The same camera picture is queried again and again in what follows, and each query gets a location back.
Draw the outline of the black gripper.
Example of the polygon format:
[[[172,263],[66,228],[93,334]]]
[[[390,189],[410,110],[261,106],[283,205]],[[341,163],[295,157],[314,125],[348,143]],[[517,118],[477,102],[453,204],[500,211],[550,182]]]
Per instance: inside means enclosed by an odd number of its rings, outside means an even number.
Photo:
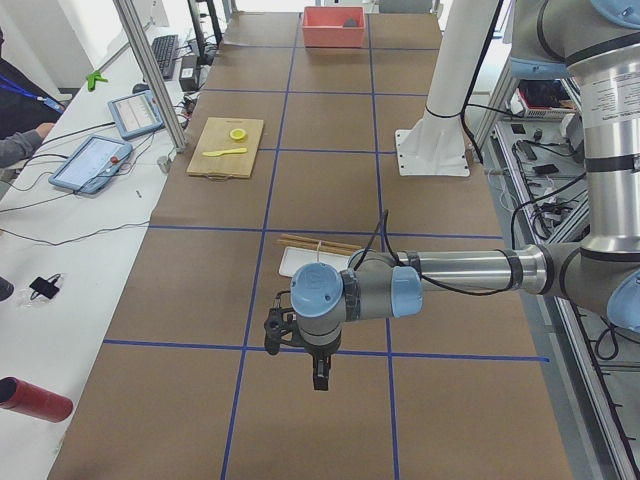
[[[331,369],[331,356],[341,345],[340,340],[334,340],[326,345],[314,345],[303,342],[303,348],[312,357],[313,388],[315,391],[327,391]]]

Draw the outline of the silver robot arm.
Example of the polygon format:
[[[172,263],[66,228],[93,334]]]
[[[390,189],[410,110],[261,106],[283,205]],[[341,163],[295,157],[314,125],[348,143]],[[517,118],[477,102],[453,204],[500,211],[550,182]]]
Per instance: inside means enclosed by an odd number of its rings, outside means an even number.
[[[635,1],[520,1],[513,70],[573,76],[580,88],[589,234],[578,243],[485,252],[363,249],[345,270],[302,266],[291,305],[265,323],[305,349],[313,384],[329,387],[347,322],[417,314],[427,290],[471,296],[510,290],[569,300],[614,325],[639,327],[639,5]]]

